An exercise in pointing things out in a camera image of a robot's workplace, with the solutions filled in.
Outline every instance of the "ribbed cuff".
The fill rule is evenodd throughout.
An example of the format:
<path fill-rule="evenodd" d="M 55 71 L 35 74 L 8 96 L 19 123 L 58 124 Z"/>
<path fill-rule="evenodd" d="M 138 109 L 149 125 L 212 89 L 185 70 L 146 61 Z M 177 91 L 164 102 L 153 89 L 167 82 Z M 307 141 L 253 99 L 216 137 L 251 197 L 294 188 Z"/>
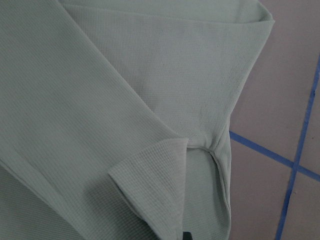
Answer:
<path fill-rule="evenodd" d="M 160 141 L 108 171 L 128 206 L 162 240 L 183 238 L 187 143 Z"/>

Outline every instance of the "pink tile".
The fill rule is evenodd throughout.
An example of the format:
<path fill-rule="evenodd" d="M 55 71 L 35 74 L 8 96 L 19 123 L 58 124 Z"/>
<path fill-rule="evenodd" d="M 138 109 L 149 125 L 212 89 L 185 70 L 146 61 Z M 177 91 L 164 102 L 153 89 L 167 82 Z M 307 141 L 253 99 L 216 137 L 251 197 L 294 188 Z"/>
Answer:
<path fill-rule="evenodd" d="M 320 239 L 320 182 L 297 173 L 281 240 Z"/>
<path fill-rule="evenodd" d="M 274 239 L 291 168 L 231 141 L 230 240 Z"/>
<path fill-rule="evenodd" d="M 233 111 L 230 129 L 293 161 L 318 60 L 320 2 L 261 3 L 275 24 Z"/>
<path fill-rule="evenodd" d="M 315 98 L 305 136 L 300 165 L 320 174 L 320 87 Z"/>

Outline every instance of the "grout line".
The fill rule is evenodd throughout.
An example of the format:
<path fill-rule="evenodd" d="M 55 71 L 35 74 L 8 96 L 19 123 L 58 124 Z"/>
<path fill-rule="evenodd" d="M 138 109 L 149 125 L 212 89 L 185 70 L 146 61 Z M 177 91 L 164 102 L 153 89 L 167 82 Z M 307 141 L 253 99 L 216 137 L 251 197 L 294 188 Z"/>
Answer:
<path fill-rule="evenodd" d="M 289 168 L 293 167 L 293 165 L 294 165 L 293 161 L 290 161 L 289 159 L 284 158 L 283 156 L 280 156 L 280 155 L 276 154 L 275 152 L 270 151 L 269 149 L 267 149 L 263 146 L 260 146 L 260 145 L 256 144 L 255 142 L 250 141 L 249 139 L 247 139 L 243 136 L 240 136 L 232 131 L 229 131 L 229 133 L 230 133 L 230 139 L 232 139 L 242 145 L 245 145 L 248 148 L 255 150 L 255 151 L 283 164 L 283 165 L 286 165 Z M 317 173 L 315 173 L 315 172 L 313 172 L 303 166 L 300 166 L 300 165 L 299 165 L 297 171 L 301 174 L 306 175 L 309 178 L 312 178 L 312 179 L 320 182 L 320 174 L 317 174 Z"/>
<path fill-rule="evenodd" d="M 317 63 L 315 74 L 314 74 L 313 85 L 311 88 L 311 93 L 310 93 L 307 109 L 306 109 L 305 116 L 304 116 L 303 126 L 302 126 L 302 130 L 301 130 L 301 134 L 300 134 L 300 138 L 299 138 L 299 142 L 298 142 L 298 147 L 297 147 L 295 158 L 294 158 L 294 163 L 293 163 L 292 172 L 291 172 L 290 179 L 289 179 L 289 184 L 288 184 L 285 198 L 284 198 L 284 203 L 283 203 L 283 207 L 282 207 L 282 211 L 281 211 L 281 217 L 280 217 L 280 221 L 278 224 L 278 229 L 277 229 L 276 235 L 275 235 L 275 240 L 281 239 L 282 232 L 284 230 L 284 225 L 286 222 L 286 217 L 287 217 L 287 212 L 288 212 L 289 201 L 290 201 L 291 193 L 292 193 L 292 190 L 293 190 L 293 187 L 295 184 L 297 171 L 299 169 L 300 158 L 301 158 L 302 150 L 303 150 L 304 143 L 305 143 L 305 138 L 306 138 L 306 134 L 307 134 L 307 129 L 308 129 L 309 119 L 310 119 L 310 115 L 311 115 L 311 111 L 312 111 L 312 106 L 313 106 L 314 100 L 315 100 L 316 89 L 317 89 L 317 85 L 318 85 L 318 81 L 319 81 L 319 75 L 320 75 L 320 55 L 318 57 L 318 63 Z"/>
<path fill-rule="evenodd" d="M 243 136 L 240 136 L 232 131 L 229 131 L 229 133 L 230 133 L 230 138 L 232 140 L 237 141 L 238 143 L 241 143 L 241 144 L 273 159 L 273 160 L 276 160 L 277 162 L 279 162 L 283 165 L 286 165 L 290 168 L 293 167 L 293 165 L 294 165 L 293 161 L 290 161 L 290 160 L 286 159 L 285 157 L 280 156 L 279 154 L 276 154 L 275 152 L 270 151 L 270 150 L 266 149 L 265 147 L 258 145 L 255 142 L 250 141 L 249 139 L 246 139 Z"/>
<path fill-rule="evenodd" d="M 304 174 L 304 175 L 306 175 L 306 176 L 308 176 L 308 177 L 320 182 L 320 175 L 319 174 L 317 174 L 317 173 L 315 173 L 313 171 L 310 171 L 309 169 L 306 169 L 303 166 L 299 166 L 298 167 L 298 172 L 300 172 L 300 173 L 302 173 L 302 174 Z"/>

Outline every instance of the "garment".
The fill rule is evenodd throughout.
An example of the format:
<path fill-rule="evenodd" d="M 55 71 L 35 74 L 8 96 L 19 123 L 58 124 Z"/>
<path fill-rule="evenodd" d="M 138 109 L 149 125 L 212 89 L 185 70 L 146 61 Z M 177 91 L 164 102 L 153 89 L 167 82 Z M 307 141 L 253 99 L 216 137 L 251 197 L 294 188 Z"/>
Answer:
<path fill-rule="evenodd" d="M 0 239 L 227 240 L 256 0 L 0 2 Z"/>

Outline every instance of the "waffle knit fabric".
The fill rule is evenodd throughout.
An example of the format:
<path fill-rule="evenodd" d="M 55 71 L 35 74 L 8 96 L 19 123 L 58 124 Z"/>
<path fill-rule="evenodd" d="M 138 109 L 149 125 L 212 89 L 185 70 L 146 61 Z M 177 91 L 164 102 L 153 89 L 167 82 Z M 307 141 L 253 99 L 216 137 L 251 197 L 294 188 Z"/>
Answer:
<path fill-rule="evenodd" d="M 0 1 L 0 239 L 227 240 L 256 0 Z"/>

